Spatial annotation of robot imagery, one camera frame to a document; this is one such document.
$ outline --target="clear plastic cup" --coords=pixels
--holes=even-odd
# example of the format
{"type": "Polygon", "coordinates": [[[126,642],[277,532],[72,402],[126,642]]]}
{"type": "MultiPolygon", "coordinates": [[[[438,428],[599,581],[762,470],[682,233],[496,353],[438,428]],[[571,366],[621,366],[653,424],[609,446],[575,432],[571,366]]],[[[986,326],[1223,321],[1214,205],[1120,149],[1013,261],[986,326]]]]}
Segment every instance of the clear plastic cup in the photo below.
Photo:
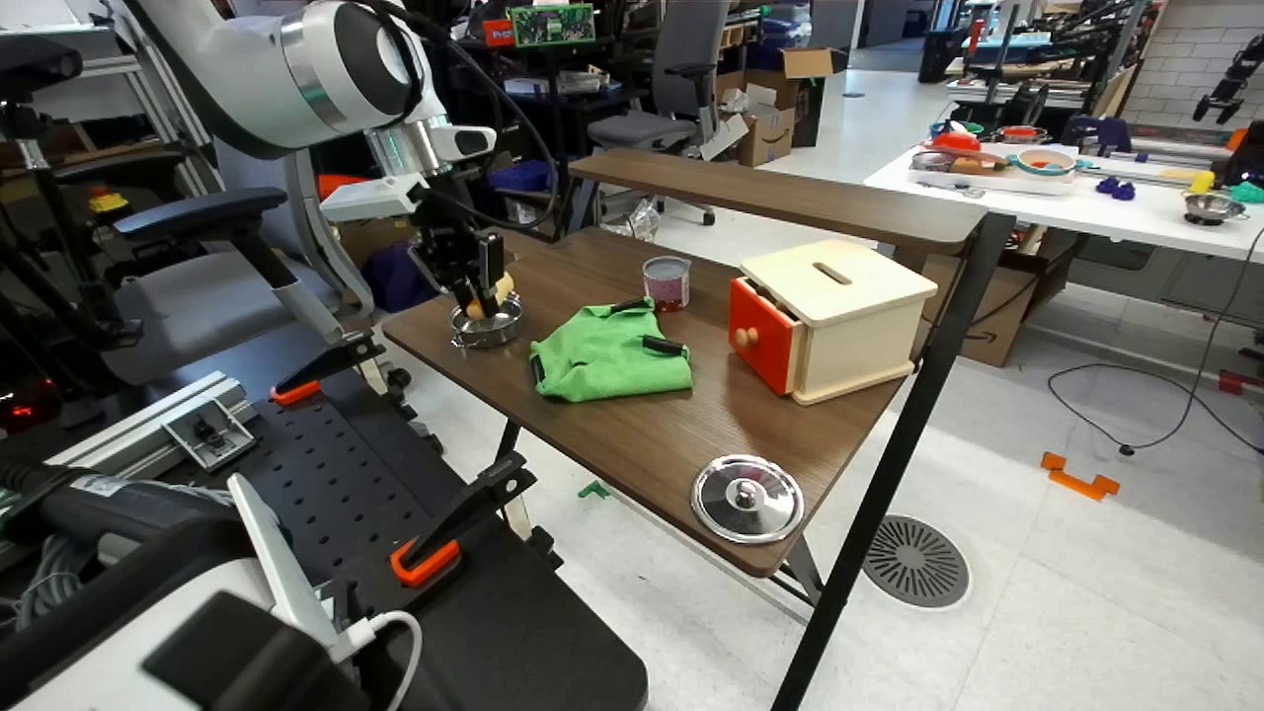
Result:
{"type": "Polygon", "coordinates": [[[641,265],[643,300],[655,307],[687,307],[687,257],[649,257],[641,265]]]}

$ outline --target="black metal frame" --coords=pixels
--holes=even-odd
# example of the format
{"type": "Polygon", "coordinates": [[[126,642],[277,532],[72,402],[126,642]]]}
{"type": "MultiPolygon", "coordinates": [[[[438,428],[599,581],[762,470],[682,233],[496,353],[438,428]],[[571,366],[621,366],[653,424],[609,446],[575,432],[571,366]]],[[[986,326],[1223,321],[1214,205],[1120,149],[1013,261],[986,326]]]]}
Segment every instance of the black metal frame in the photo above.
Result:
{"type": "Polygon", "coordinates": [[[996,273],[1007,242],[1012,242],[1012,230],[1013,230],[1013,216],[986,212],[971,233],[971,251],[966,251],[961,288],[952,292],[942,321],[932,326],[932,336],[923,344],[921,374],[908,392],[908,402],[899,407],[898,432],[891,432],[887,446],[879,449],[879,462],[875,462],[873,482],[865,491],[865,502],[852,519],[852,528],[844,532],[844,542],[832,558],[827,594],[820,594],[820,600],[796,639],[790,673],[776,687],[776,698],[775,698],[776,711],[790,711],[801,702],[801,694],[820,662],[820,653],[832,637],[832,625],[838,625],[838,616],[842,616],[842,610],[865,570],[870,546],[883,521],[883,508],[891,506],[891,498],[899,491],[899,479],[912,462],[912,449],[917,449],[932,411],[936,411],[936,399],[946,382],[946,371],[961,354],[961,344],[971,326],[971,317],[983,305],[983,292],[992,283],[992,273],[996,273]]]}

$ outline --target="floor drain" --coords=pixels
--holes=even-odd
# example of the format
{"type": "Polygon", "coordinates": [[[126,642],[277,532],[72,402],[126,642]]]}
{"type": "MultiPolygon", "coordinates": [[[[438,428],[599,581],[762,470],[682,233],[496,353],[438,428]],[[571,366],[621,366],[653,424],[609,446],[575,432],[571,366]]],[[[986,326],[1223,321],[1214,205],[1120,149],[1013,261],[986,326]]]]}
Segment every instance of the floor drain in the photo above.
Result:
{"type": "Polygon", "coordinates": [[[966,587],[966,563],[957,546],[912,519],[883,519],[865,558],[865,575],[917,610],[946,610],[966,587]]]}

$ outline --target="white box lid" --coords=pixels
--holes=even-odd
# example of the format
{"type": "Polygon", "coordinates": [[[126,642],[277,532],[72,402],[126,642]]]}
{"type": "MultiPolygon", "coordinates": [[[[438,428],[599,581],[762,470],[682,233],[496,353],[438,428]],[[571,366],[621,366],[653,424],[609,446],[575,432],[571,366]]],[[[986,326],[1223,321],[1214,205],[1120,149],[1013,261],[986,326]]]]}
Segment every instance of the white box lid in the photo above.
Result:
{"type": "Polygon", "coordinates": [[[932,298],[936,280],[858,242],[815,242],[742,261],[742,273],[804,323],[932,298]]]}

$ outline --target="green cloth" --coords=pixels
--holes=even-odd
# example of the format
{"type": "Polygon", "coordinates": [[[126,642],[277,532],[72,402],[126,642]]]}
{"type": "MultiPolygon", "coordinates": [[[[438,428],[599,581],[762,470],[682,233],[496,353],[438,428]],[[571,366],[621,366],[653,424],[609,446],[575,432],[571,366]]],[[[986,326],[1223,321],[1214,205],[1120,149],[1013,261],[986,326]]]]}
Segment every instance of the green cloth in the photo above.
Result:
{"type": "Polygon", "coordinates": [[[584,305],[549,338],[529,344],[541,366],[537,396],[566,402],[687,392],[694,371],[687,354],[643,344],[665,336],[649,305],[584,305]]]}

